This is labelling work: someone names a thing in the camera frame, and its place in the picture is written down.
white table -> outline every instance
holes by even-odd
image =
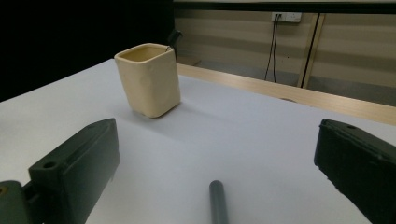
[[[181,104],[159,119],[132,111],[114,60],[0,104],[0,180],[88,124],[115,118],[120,166],[87,223],[211,223],[209,184],[231,224],[369,223],[313,159],[319,124],[336,119],[396,145],[396,126],[179,76]]]

